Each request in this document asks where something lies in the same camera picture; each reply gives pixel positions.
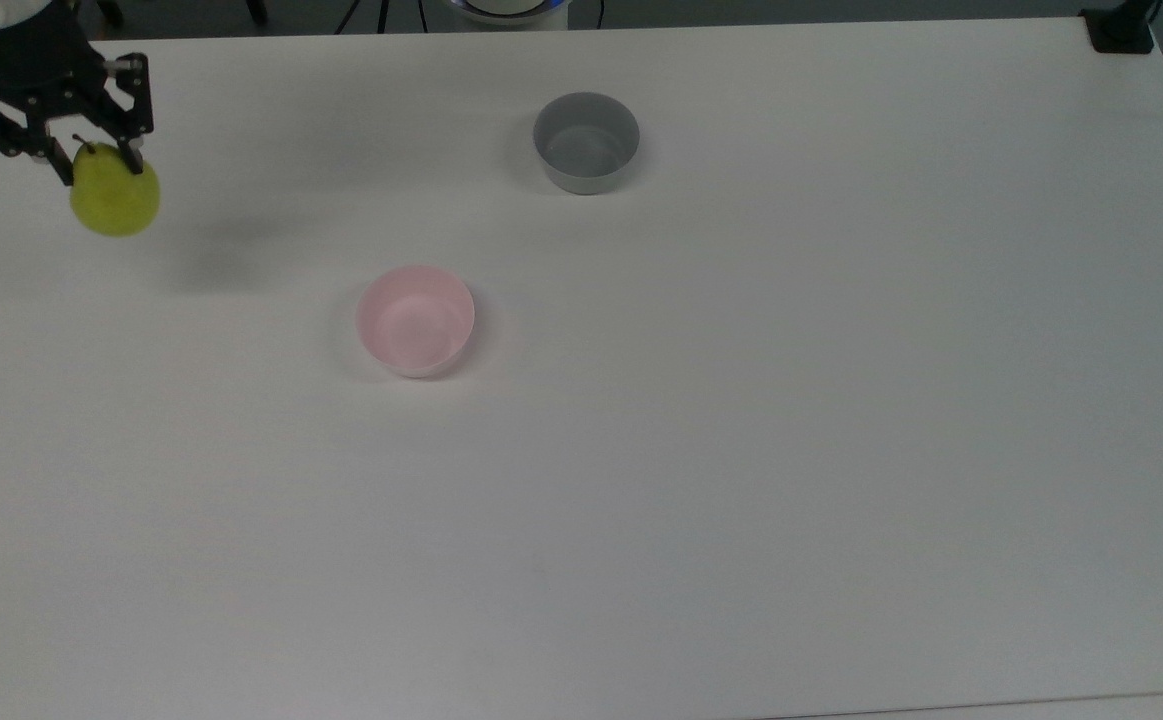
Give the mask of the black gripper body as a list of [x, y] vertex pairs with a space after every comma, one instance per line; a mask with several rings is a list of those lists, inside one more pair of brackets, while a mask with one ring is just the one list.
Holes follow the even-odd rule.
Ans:
[[41, 3], [0, 28], [0, 102], [17, 111], [78, 111], [107, 101], [104, 56], [67, 3]]

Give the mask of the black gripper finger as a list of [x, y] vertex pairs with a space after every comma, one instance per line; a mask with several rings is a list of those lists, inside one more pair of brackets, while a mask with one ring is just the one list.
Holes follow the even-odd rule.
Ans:
[[124, 54], [116, 59], [92, 54], [90, 64], [79, 72], [79, 114], [116, 142], [129, 173], [145, 173], [140, 145], [154, 129], [147, 54]]
[[8, 158], [20, 155], [52, 167], [66, 187], [74, 184], [73, 161], [51, 135], [50, 122], [66, 117], [70, 106], [47, 90], [13, 88], [0, 85], [0, 152]]

